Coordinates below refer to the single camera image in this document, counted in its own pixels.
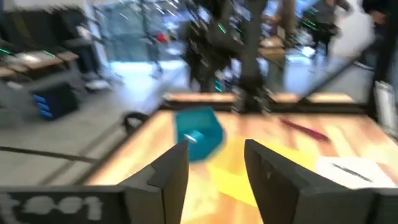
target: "white paper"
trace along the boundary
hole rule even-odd
[[[359,175],[344,171],[342,168]],[[379,165],[370,159],[359,157],[321,157],[317,162],[316,169],[317,174],[349,189],[397,187]]]

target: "black cable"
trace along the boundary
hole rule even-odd
[[[95,163],[97,161],[97,159],[92,159],[92,158],[84,157],[84,156],[74,156],[74,155],[62,154],[62,153],[57,153],[57,152],[44,152],[44,151],[38,151],[38,150],[33,150],[33,149],[21,149],[21,148],[16,148],[16,147],[7,147],[7,146],[1,146],[0,151],[13,152],[13,153],[19,153],[19,154],[28,154],[28,155],[34,155],[34,156],[52,157],[52,158],[56,158],[56,159],[66,159],[69,161],[87,162],[90,164]]]

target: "desk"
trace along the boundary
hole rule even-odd
[[[282,39],[267,37],[261,40],[258,52],[260,57],[269,62],[266,76],[268,89],[273,92],[283,92],[286,51]]]
[[[171,94],[181,101],[231,101],[229,94]],[[279,94],[275,100],[295,101],[291,94]],[[318,94],[313,101],[352,101],[346,95]],[[379,163],[398,183],[398,147],[373,120],[358,115],[272,114],[236,115],[216,113],[226,131],[224,146],[206,162],[190,164],[183,224],[262,223],[246,176],[244,140],[255,139],[273,148],[285,146],[289,153],[306,152],[315,157],[365,157]],[[279,122],[287,118],[326,134],[331,142],[318,142]],[[175,144],[174,112],[158,111],[122,145],[116,155],[95,174],[89,185],[117,184],[134,174]]]
[[[85,84],[81,79],[81,74],[76,65],[78,56],[72,52],[63,52],[57,57],[49,57],[39,62],[26,62],[22,64],[11,64],[8,68],[0,67],[0,78],[11,78],[18,73],[24,73],[26,78],[31,78],[31,74],[25,73],[29,70],[49,67],[52,65],[68,64],[68,69],[53,73],[47,77],[26,83],[23,88],[10,88],[7,83],[0,82],[0,123],[9,124],[10,121],[22,123],[24,117],[38,114],[36,105],[33,104],[31,93],[33,91],[47,88],[61,82],[68,82],[78,98],[82,99],[86,95]]]

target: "teal cube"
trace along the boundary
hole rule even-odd
[[[189,160],[206,159],[223,142],[224,130],[210,107],[190,108],[175,115],[177,142],[189,141]]]

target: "wooden surface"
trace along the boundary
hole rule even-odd
[[[265,59],[278,59],[286,55],[284,44],[279,37],[267,37],[261,40],[259,55]]]
[[[202,93],[202,94],[166,94],[164,95],[166,100],[170,101],[207,101],[207,102],[232,102],[234,101],[234,95],[229,93]],[[296,102],[299,100],[299,96],[291,93],[279,93],[272,96],[275,101],[278,102]],[[353,103],[351,97],[345,94],[339,93],[316,93],[310,98],[310,101],[314,103],[326,103],[326,102],[337,102],[337,103]]]
[[[39,62],[27,62],[27,63],[24,63],[23,65],[12,64],[12,65],[8,66],[7,68],[0,67],[0,78],[12,76],[16,73],[16,71],[23,73],[23,72],[27,72],[28,68],[29,69],[44,68],[44,67],[48,67],[51,65],[60,64],[63,62],[62,60],[70,62],[70,61],[76,60],[79,57],[79,56],[77,56],[77,54],[74,54],[72,52],[60,53],[57,56],[58,57],[52,57],[48,60],[41,60]]]
[[[230,95],[171,95],[170,98],[226,101]],[[279,95],[294,100],[292,95]],[[347,101],[345,95],[318,95],[314,100]],[[255,139],[271,149],[285,147],[284,156],[302,159],[302,154],[365,157],[378,162],[398,183],[398,148],[366,116],[283,114],[272,116],[217,113],[226,131],[226,141],[214,157],[191,164],[182,223],[262,223],[247,179],[243,146]],[[319,142],[281,124],[279,118],[328,135],[331,142]],[[139,171],[175,144],[174,112],[160,111],[123,145],[116,155],[88,182],[90,185],[117,184]]]

